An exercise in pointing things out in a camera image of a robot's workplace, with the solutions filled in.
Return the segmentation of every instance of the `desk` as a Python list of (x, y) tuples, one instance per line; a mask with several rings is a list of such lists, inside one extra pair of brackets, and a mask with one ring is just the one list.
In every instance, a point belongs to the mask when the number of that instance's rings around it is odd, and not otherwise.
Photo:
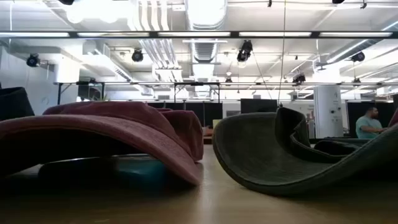
[(398, 223), (398, 184), (345, 182), (311, 197), (277, 198), (230, 179), (211, 146), (205, 146), (201, 164), (201, 186), (159, 195), (127, 190), (30, 191), (37, 168), (27, 170), (2, 181), (3, 188), (19, 184), (23, 194), (1, 196), (0, 223)]

